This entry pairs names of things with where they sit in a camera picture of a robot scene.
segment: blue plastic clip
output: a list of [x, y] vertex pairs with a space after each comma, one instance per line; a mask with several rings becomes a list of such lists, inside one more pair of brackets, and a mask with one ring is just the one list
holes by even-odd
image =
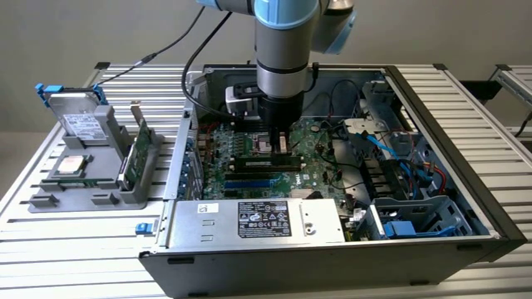
[[391, 239], [414, 239], [428, 237], [452, 237], [456, 232], [456, 227], [446, 227], [439, 232], [416, 232], [412, 222], [410, 221], [390, 221], [383, 226], [386, 236]]
[[100, 85], [95, 84], [92, 90], [100, 100], [100, 105], [108, 105], [110, 103], [107, 102], [106, 93], [103, 92]]
[[151, 235], [154, 233], [154, 224], [152, 223], [139, 223], [135, 227], [136, 235]]
[[50, 108], [48, 99], [44, 96], [44, 84], [39, 83], [38, 85], [35, 85], [35, 89], [36, 89], [36, 94], [43, 100], [44, 106]]

